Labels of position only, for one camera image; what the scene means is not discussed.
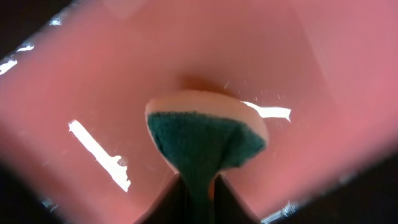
sponge applicator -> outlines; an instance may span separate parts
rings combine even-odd
[[[210,182],[223,169],[239,167],[267,144],[257,111],[239,100],[184,90],[146,106],[149,132],[161,154],[179,172],[191,198],[190,223],[213,223]]]

teal fabric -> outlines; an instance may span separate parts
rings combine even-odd
[[[158,150],[180,172],[192,198],[189,223],[213,223],[208,187],[219,170],[239,167],[266,143],[246,124],[197,112],[157,112],[147,118]]]

wet surface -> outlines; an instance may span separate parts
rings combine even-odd
[[[227,173],[259,217],[381,157],[397,134],[392,1],[129,3],[83,2],[0,76],[2,155],[78,222],[132,223],[168,184],[144,106],[170,91],[292,110],[266,118],[269,148]],[[127,192],[74,120],[128,161]]]

pink surface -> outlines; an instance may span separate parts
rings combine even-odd
[[[291,123],[265,119],[267,151],[227,173],[262,218],[387,153],[397,10],[393,0],[87,1],[0,77],[2,159],[77,223],[132,223],[173,175],[145,104],[227,84],[241,100],[292,109]],[[68,132],[73,120],[127,161],[127,193]]]

green object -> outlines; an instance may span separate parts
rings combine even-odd
[[[158,150],[180,172],[192,198],[189,223],[214,223],[208,188],[219,170],[239,167],[266,145],[245,123],[197,112],[147,118]]]

